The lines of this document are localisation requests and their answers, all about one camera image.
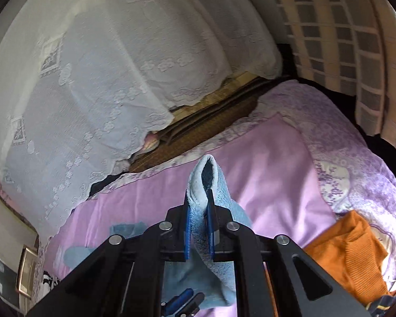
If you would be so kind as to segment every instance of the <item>wall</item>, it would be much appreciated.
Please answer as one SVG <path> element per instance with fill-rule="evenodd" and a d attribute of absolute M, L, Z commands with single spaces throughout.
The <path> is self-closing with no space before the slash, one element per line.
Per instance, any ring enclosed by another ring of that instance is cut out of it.
<path fill-rule="evenodd" d="M 10 269 L 18 272 L 23 245 L 34 248 L 36 237 L 37 234 L 0 201 L 0 259 Z"/>

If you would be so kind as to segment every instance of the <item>bed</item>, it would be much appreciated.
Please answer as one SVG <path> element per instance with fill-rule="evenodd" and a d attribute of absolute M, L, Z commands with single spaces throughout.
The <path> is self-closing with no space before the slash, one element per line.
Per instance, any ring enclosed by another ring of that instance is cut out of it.
<path fill-rule="evenodd" d="M 346 212 L 360 213 L 387 249 L 382 272 L 392 286 L 396 179 L 325 95 L 297 81 L 270 89 L 248 117 L 208 141 L 146 171 L 124 174 L 78 206 L 47 250 L 40 249 L 38 274 L 42 278 L 45 270 L 64 278 L 70 272 L 65 251 L 97 247 L 112 225 L 149 226 L 164 218 L 167 209 L 183 199 L 189 172 L 206 153 L 222 167 L 232 198 L 258 234 L 273 237 L 283 232 L 303 247 Z M 234 311 L 233 306 L 214 313 Z"/>
<path fill-rule="evenodd" d="M 27 0 L 0 44 L 0 181 L 47 242 L 172 110 L 281 68 L 249 0 Z"/>

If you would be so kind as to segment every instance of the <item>blue cloth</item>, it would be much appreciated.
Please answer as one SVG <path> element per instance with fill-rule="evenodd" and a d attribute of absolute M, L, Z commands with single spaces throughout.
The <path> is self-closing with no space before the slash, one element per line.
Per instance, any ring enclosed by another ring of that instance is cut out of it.
<path fill-rule="evenodd" d="M 147 228 L 148 227 L 141 221 L 136 224 L 117 224 L 110 226 L 110 236 L 121 235 L 125 239 L 128 239 L 142 235 Z M 63 262 L 70 269 L 73 269 L 85 260 L 94 250 L 95 248 L 89 247 L 70 247 L 64 252 Z"/>
<path fill-rule="evenodd" d="M 229 306 L 236 301 L 233 262 L 215 263 L 209 254 L 206 227 L 207 189 L 212 189 L 216 205 L 231 211 L 234 221 L 251 227 L 245 211 L 231 199 L 224 174 L 214 157 L 203 156 L 192 171 L 187 186 L 193 242 L 190 259 L 186 262 L 166 262 L 162 301 L 168 302 L 187 288 L 192 288 L 195 294 L 205 294 L 200 309 Z"/>

